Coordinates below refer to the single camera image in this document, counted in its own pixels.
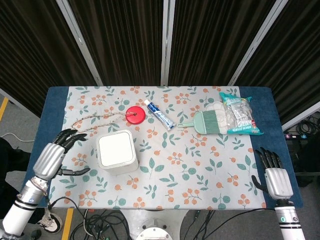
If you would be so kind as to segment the red round disc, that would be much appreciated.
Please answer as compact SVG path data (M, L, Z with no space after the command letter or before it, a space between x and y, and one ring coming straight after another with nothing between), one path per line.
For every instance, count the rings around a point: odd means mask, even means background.
M140 106L132 106L125 112L126 120L133 125L141 124L146 119L146 113Z

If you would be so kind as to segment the green clear snack bag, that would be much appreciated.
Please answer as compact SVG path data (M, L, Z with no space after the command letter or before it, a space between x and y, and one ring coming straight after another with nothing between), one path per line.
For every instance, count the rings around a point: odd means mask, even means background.
M219 93L226 116L227 134L260 136L264 133L257 127L251 108L252 97L239 97Z

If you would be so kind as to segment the white flower-shaped dish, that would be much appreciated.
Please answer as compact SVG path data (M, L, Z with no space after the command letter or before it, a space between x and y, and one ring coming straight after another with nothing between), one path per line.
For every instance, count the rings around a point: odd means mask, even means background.
M215 115L217 118L217 124L219 127L219 133L226 134L227 130L228 130L228 125L227 125L227 117L226 117L224 104L220 101L215 101L213 103L208 104L205 107L205 110L206 111L215 111Z

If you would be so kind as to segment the floral leaf-print tablecloth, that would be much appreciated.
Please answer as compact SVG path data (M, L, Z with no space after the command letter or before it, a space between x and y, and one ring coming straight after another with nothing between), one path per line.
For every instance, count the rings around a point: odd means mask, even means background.
M152 101L175 123L189 122L195 113L218 102L220 93L238 96L226 86L75 86L70 87L62 128L87 131L65 156L66 169L89 168L82 176L58 176L51 182L50 199L58 208L78 205L93 209L205 209L264 208L248 135L200 135L192 127L168 131L150 112L138 125L123 115L132 106ZM137 170L111 175L98 164L97 137L120 130L132 133Z

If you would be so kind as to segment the white plastic lidded bin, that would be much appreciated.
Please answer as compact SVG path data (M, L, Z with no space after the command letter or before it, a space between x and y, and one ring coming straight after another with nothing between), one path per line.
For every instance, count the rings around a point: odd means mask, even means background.
M137 170L139 163L129 130L99 135L96 146L98 165L109 174L116 176Z

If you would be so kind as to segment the white black sneaker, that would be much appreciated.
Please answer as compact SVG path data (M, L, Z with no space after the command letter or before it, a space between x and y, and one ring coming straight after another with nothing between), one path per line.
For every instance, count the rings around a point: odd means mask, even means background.
M44 210L43 217L36 224L51 234L57 234L63 227L62 219L47 208Z

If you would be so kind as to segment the black power strip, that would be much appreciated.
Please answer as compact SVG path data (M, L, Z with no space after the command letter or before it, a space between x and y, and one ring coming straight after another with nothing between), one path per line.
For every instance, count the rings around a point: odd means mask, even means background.
M286 140L291 140L291 139L305 140L308 138L305 134L289 134L289 133L286 133L284 137Z

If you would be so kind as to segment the green hand brush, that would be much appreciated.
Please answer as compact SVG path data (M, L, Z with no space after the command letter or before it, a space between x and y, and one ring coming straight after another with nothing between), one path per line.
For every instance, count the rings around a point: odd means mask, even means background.
M218 121L217 114L214 110L199 111L193 116L192 121L182 122L177 125L178 128L193 127L201 135L208 134L227 134L228 128Z

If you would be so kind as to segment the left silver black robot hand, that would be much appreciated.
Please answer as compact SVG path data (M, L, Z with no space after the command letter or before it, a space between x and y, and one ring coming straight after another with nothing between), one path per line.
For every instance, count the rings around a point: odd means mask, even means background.
M52 180L59 176L81 176L90 171L89 168L82 170L62 169L62 162L68 151L77 141L86 141L86 133L78 133L76 129L62 130L42 150L40 156L33 166L34 175L45 181Z

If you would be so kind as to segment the blue white toothpaste tube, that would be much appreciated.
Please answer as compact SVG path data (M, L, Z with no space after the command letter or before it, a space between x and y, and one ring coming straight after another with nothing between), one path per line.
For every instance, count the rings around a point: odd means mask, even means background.
M144 103L148 110L162 123L167 131L170 131L176 126L176 123L164 114L153 102L146 99Z

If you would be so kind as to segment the aluminium screen post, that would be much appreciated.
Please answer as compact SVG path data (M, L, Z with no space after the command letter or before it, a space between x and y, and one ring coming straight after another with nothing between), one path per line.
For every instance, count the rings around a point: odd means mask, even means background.
M82 31L80 29L80 26L76 20L75 14L70 6L70 3L68 0L55 0L57 3L72 35L73 38L82 54L82 57L84 58L84 61L96 83L97 86L101 87L104 85L100 74L96 68L96 65L94 63L93 57L88 49L87 43L85 41L85 38L82 34Z
M301 122L302 120L304 120L305 118L314 114L317 111L320 111L320 101L318 101L316 104L307 108L306 110L304 110L303 112L301 112L300 114L298 114L297 116L295 116L294 118L292 118L291 120L289 120L285 124L283 124L281 126L282 130L286 131L286 130L292 128L293 126L295 126L296 124L298 124L299 122Z
M176 0L163 0L160 86L169 84Z
M243 58L241 59L240 63L238 64L236 70L234 71L230 81L228 82L228 86L234 86L236 81L238 80L239 76L249 63L250 59L258 49L259 45L266 37L267 33L271 29L271 27L276 22L277 18L284 10L285 6L288 4L289 0L275 0L272 8L266 15L264 21L262 22L259 30L257 31L255 37L253 38L251 44L249 45L247 51L245 52Z

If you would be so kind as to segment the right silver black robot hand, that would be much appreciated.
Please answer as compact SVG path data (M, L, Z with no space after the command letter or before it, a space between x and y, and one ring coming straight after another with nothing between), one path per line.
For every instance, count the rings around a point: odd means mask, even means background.
M261 185L257 178L252 175L252 183L254 186L268 193L269 196L276 201L288 201L293 195L293 188L287 170L283 167L280 157L275 153L260 147L256 149L262 166L264 167L264 178L266 185Z

